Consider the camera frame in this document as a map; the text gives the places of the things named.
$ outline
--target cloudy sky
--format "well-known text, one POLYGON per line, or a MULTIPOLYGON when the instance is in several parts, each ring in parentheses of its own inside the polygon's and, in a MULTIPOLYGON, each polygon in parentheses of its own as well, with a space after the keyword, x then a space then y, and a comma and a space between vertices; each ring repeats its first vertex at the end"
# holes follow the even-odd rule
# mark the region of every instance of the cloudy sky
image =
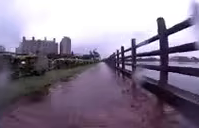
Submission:
MULTIPOLYGON (((0 0, 0 45, 10 51, 22 36, 72 39, 74 52, 97 48, 107 56, 121 45, 130 46, 157 32, 156 19, 167 27, 191 15, 191 0, 0 0)), ((195 41, 193 28, 169 37, 170 46, 195 41)), ((139 49, 157 49, 157 42, 139 49)))

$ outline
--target tall building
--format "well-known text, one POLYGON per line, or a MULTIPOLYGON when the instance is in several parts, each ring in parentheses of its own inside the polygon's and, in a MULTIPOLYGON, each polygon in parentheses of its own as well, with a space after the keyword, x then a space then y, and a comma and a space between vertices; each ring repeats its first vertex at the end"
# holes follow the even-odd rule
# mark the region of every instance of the tall building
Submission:
POLYGON ((45 55, 58 54, 58 44, 55 38, 53 40, 47 40, 45 37, 44 40, 35 40, 35 38, 32 37, 31 40, 27 40, 23 37, 20 46, 16 48, 16 53, 37 54, 37 52, 45 55))
POLYGON ((63 37, 60 42, 60 54, 71 54, 71 39, 69 37, 63 37))

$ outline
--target flood water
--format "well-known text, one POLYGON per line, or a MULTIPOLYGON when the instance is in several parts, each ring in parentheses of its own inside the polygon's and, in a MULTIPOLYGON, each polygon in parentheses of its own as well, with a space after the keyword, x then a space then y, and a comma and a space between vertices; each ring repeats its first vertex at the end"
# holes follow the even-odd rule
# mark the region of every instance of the flood water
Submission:
MULTIPOLYGON (((143 62, 143 64, 150 65, 159 65, 159 62, 143 62)), ((179 67, 195 67, 199 68, 199 62, 169 62, 170 66, 179 66, 179 67)), ((148 76, 153 79, 159 79, 159 72, 143 69, 143 75, 148 76)), ((190 92, 199 94, 199 77, 187 76, 178 73, 169 73, 168 74, 168 83, 172 84, 178 88, 188 90, 190 92)))

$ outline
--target fence rail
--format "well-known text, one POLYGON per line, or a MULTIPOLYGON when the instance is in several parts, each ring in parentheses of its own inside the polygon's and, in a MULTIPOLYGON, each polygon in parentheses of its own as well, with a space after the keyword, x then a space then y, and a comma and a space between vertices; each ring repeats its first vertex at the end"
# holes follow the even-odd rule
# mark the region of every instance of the fence rail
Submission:
POLYGON ((191 92, 179 89, 177 87, 174 87, 173 85, 168 84, 169 72, 199 77, 199 68, 177 67, 168 65, 169 54, 199 50, 196 47, 196 42, 187 43, 175 47, 169 47, 168 36, 192 26, 191 19, 189 18, 181 23, 174 25, 169 29, 166 29, 164 19, 158 18, 157 26, 157 35, 139 44, 136 44, 135 39, 132 39, 132 46, 130 48, 124 49, 124 46, 122 46, 121 51, 117 50, 116 53, 113 53, 109 58, 107 58, 106 62, 108 62, 108 64, 115 67, 118 71, 122 72, 125 76, 130 78, 133 71, 135 71, 137 67, 159 71, 159 80, 154 80, 145 77, 143 87, 154 93, 158 98, 171 104, 173 107, 181 111, 181 113, 185 114, 185 116, 187 116, 190 120, 192 120, 196 125, 199 126, 199 95, 193 94, 191 92), (156 40, 159 40, 159 50, 138 54, 136 53, 137 48, 142 47, 144 45, 148 45, 156 40), (131 55, 126 56, 125 53, 129 51, 131 51, 131 55), (148 56, 160 56, 160 65, 155 66, 137 64, 137 62, 141 60, 138 57, 148 56), (131 66, 132 71, 127 70, 126 66, 131 66))

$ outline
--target grass verge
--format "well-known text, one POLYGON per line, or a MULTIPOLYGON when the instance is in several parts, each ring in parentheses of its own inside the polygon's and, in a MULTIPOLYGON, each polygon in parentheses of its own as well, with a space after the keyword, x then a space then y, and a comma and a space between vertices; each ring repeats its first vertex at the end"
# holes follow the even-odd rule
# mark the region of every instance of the grass verge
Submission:
POLYGON ((53 84, 58 81, 68 81, 71 77, 91 66, 92 64, 70 69, 52 70, 43 76, 26 77, 10 81, 0 86, 0 108, 20 96, 28 95, 33 91, 43 88, 47 84, 53 84))

